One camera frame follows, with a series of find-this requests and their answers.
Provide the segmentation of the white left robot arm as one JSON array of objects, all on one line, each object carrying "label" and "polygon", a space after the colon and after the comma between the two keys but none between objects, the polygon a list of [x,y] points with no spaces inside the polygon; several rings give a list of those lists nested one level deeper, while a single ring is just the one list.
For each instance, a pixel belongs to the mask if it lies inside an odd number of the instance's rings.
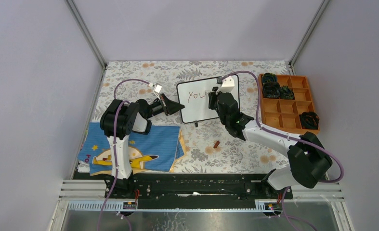
[{"label": "white left robot arm", "polygon": [[120,179],[116,192],[124,198],[134,193],[134,184],[127,179],[132,174],[129,162],[128,141],[132,132],[147,135],[152,126],[151,117],[158,114],[170,116],[185,106],[170,100],[161,94],[152,103],[145,99],[135,102],[114,99],[100,119],[100,129],[107,136],[112,159],[112,173],[115,179]]}]

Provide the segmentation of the dark red marker cap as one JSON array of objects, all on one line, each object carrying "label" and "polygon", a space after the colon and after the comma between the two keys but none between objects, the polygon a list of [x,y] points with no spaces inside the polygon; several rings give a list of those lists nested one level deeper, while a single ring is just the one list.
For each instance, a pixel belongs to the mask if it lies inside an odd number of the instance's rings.
[{"label": "dark red marker cap", "polygon": [[214,148],[214,149],[218,148],[218,147],[219,147],[219,144],[220,144],[220,141],[216,141],[215,144],[214,144],[214,146],[213,146],[213,148]]}]

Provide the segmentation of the small whiteboard black frame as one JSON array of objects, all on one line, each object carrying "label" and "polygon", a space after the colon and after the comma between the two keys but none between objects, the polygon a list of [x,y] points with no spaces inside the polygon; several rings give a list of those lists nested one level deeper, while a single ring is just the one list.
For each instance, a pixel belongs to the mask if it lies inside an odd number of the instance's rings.
[{"label": "small whiteboard black frame", "polygon": [[220,113],[228,115],[230,112],[233,114],[240,112],[238,75],[232,75],[225,79],[225,81],[232,82],[234,85],[234,88],[229,93],[232,95],[234,101],[237,102],[237,109],[234,108],[232,100],[229,100],[226,107],[222,103],[215,103],[212,105],[212,108],[209,108],[209,93],[221,87],[218,79],[219,77],[210,77],[177,84],[178,100],[184,106],[181,110],[183,123],[188,124],[216,119],[219,118]]}]

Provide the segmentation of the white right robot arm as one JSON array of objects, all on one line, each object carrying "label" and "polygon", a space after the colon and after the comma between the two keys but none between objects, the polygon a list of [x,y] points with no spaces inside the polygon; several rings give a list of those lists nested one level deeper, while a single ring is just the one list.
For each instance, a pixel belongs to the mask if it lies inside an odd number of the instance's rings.
[{"label": "white right robot arm", "polygon": [[244,141],[262,144],[288,158],[288,165],[271,170],[264,178],[261,192],[274,198],[280,190],[293,185],[312,189],[332,166],[317,136],[311,132],[303,135],[287,133],[259,124],[258,120],[242,113],[231,93],[214,87],[208,93],[208,108],[215,110],[228,133]]}]

